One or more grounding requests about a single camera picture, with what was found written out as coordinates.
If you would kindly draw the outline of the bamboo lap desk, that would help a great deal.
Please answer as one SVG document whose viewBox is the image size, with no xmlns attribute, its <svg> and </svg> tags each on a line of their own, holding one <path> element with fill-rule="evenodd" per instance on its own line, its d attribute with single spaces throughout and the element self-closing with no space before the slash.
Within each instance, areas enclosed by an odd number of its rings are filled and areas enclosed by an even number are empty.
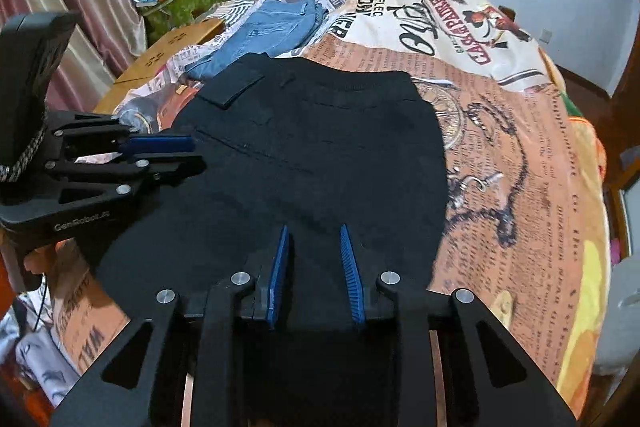
<svg viewBox="0 0 640 427">
<path fill-rule="evenodd" d="M 93 113 L 108 114 L 125 98 L 163 70 L 167 62 L 187 46 L 206 43 L 224 31 L 224 21 L 210 18 L 201 23 L 171 29 L 137 58 L 114 82 Z"/>
</svg>

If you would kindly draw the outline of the folded blue jeans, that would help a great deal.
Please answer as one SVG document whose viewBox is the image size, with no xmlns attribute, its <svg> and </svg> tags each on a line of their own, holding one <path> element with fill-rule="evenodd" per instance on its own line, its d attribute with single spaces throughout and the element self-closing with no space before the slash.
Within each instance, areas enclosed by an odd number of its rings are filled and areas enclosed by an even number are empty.
<svg viewBox="0 0 640 427">
<path fill-rule="evenodd" d="M 245 54 L 277 57 L 290 52 L 306 44 L 325 17 L 317 0 L 266 0 L 218 50 L 186 66 L 186 77 L 204 82 Z"/>
</svg>

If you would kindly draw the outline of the printed patchwork bedspread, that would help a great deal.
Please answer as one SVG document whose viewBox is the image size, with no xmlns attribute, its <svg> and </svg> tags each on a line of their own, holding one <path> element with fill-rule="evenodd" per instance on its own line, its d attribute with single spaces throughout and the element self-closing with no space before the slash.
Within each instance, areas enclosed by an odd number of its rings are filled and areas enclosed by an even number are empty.
<svg viewBox="0 0 640 427">
<path fill-rule="evenodd" d="M 487 0 L 342 0 L 292 54 L 398 69 L 434 107 L 448 169 L 434 291 L 467 283 L 585 404 L 608 300 L 603 147 L 548 54 Z"/>
</svg>

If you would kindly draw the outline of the black pants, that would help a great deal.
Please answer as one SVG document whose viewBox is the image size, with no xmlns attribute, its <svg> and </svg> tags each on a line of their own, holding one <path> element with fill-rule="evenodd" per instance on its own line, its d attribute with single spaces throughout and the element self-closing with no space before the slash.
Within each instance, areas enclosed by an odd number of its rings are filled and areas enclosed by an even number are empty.
<svg viewBox="0 0 640 427">
<path fill-rule="evenodd" d="M 430 285 L 448 188 L 442 132 L 416 83 L 247 54 L 204 83 L 174 130 L 206 169 L 81 241 L 107 294 L 138 315 L 154 291 L 204 293 L 287 228 L 277 324 L 240 337 L 247 421 L 395 425 L 396 338 L 352 321 L 340 230 Z"/>
</svg>

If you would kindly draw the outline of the white wall socket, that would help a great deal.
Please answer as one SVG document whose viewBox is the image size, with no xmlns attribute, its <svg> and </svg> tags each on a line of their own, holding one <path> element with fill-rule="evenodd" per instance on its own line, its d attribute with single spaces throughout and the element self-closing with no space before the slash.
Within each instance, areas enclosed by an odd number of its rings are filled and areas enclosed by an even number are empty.
<svg viewBox="0 0 640 427">
<path fill-rule="evenodd" d="M 548 29 L 543 29 L 540 33 L 540 41 L 545 44 L 549 44 L 552 38 L 552 32 Z"/>
</svg>

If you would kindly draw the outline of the green storage bag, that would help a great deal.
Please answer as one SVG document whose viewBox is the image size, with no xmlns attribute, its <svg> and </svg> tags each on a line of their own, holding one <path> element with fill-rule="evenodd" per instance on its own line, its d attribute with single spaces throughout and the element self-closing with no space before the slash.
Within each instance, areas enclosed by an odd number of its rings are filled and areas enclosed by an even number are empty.
<svg viewBox="0 0 640 427">
<path fill-rule="evenodd" d="M 226 0 L 163 0 L 141 10 L 148 45 L 171 29 L 193 24 L 212 6 Z"/>
</svg>

